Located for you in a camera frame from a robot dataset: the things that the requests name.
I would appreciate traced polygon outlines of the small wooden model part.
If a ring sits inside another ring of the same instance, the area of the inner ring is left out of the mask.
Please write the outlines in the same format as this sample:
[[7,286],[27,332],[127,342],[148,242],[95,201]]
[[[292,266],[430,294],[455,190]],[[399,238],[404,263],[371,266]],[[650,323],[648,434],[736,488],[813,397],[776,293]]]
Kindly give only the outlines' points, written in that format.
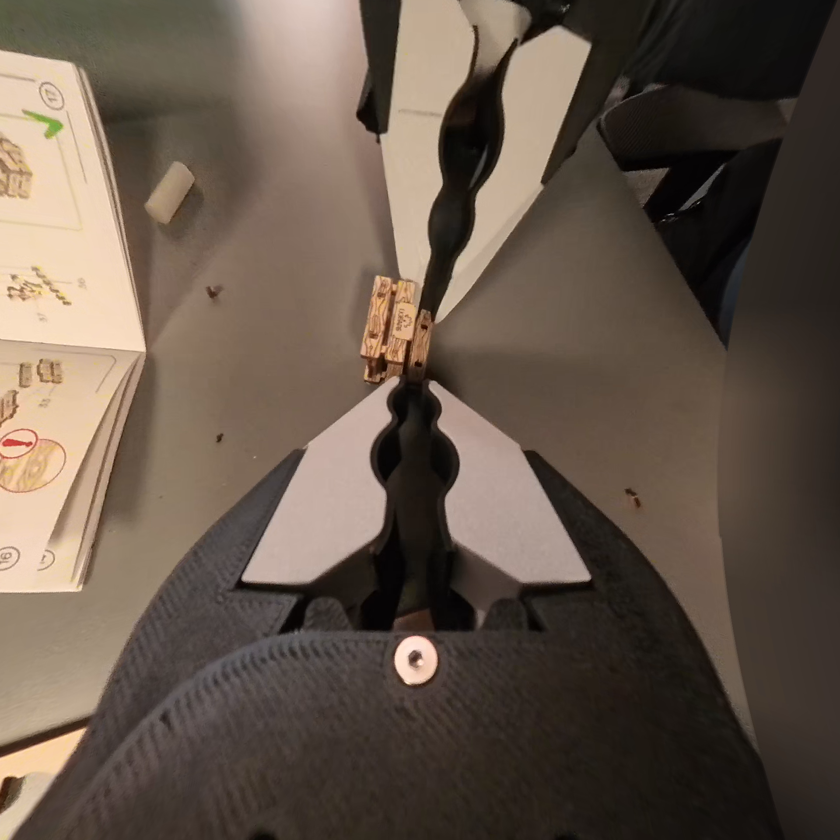
[[424,381],[431,340],[434,331],[434,318],[429,310],[421,309],[417,315],[413,339],[410,342],[405,366],[407,381],[420,385]]

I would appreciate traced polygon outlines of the wooden block assembly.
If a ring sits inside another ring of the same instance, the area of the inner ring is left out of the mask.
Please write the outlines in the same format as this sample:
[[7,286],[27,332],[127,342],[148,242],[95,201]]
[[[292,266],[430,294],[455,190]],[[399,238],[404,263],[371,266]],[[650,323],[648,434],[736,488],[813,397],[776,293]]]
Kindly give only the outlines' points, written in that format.
[[367,384],[404,373],[416,329],[419,289],[412,280],[374,278],[360,349]]

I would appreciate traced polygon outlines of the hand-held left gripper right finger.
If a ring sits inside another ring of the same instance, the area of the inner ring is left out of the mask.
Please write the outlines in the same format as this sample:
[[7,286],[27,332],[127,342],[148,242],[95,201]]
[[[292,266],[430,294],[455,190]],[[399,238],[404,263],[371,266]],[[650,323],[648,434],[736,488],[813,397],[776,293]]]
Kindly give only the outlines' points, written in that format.
[[425,385],[451,587],[587,585],[591,574],[520,445]]

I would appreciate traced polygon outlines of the black office chair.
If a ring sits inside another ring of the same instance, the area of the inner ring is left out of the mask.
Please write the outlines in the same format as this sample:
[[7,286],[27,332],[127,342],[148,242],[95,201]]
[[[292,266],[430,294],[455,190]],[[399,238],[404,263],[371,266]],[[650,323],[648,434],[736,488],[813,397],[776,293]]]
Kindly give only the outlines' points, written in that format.
[[794,105],[660,86],[597,123],[625,174],[663,173],[643,209],[724,347]]

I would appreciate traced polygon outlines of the wooden sheet with curved cutouts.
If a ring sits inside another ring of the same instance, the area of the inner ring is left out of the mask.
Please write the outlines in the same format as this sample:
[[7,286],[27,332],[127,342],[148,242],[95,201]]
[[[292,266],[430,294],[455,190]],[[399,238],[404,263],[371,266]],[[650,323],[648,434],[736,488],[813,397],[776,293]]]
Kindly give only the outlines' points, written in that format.
[[1,838],[12,838],[41,802],[87,727],[37,742],[1,758]]

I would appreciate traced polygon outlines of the white instruction booklet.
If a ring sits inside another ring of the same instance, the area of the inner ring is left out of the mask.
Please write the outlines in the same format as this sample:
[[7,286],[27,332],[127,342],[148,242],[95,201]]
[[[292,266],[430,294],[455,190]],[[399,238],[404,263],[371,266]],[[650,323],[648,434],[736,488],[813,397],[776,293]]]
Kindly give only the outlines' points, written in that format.
[[85,71],[2,51],[1,145],[1,592],[76,592],[146,356]]

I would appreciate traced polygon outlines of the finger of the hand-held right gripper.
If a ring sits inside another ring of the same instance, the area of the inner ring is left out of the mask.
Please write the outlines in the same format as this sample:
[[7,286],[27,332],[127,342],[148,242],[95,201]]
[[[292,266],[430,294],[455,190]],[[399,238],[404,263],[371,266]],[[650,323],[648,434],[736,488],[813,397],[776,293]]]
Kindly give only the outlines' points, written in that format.
[[461,2],[401,3],[382,160],[398,276],[416,284],[416,308],[431,251],[429,214],[443,183],[442,124],[471,75],[475,47],[475,30]]
[[471,201],[473,223],[434,320],[466,297],[543,189],[591,43],[563,26],[513,41],[491,76],[489,172]]

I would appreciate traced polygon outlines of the small white cylinder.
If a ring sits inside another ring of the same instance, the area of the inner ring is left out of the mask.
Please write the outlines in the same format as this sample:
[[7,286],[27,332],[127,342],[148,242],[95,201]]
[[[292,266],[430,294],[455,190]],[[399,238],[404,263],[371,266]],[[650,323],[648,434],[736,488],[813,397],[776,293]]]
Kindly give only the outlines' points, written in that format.
[[160,225],[168,225],[183,205],[195,183],[195,176],[182,162],[169,166],[144,203],[146,213]]

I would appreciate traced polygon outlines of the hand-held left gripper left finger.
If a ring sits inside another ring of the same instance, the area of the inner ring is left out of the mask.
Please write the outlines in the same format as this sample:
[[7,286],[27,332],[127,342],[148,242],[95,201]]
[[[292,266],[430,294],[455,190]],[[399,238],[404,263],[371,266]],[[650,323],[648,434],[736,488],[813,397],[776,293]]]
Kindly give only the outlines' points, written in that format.
[[305,447],[241,581],[309,587],[371,549],[389,517],[385,473],[377,460],[396,429],[385,382]]

